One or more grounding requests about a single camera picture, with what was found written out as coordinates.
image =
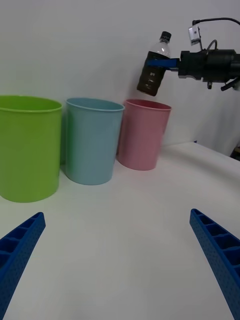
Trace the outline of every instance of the plastic bucket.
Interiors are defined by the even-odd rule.
[[[156,167],[170,112],[169,105],[139,99],[125,102],[118,161],[135,170]]]
[[[124,106],[91,98],[70,98],[66,103],[66,175],[82,185],[109,181]]]
[[[0,195],[33,202],[58,188],[62,106],[31,96],[0,96]]]

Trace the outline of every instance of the pink bucket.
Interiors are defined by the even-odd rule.
[[[154,169],[172,108],[139,99],[124,105],[117,159],[130,169]]]

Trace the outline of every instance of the plastic bottle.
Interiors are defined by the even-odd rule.
[[[137,90],[150,96],[155,96],[157,94],[166,70],[161,67],[148,66],[148,61],[170,58],[170,48],[168,44],[171,36],[171,33],[163,31],[159,42],[148,52],[139,78]]]

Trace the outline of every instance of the green bucket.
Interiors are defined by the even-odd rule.
[[[32,96],[0,96],[0,196],[33,202],[59,184],[62,105]]]

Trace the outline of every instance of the blue bucket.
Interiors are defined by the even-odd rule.
[[[70,98],[66,101],[66,175],[82,185],[112,178],[124,106]]]

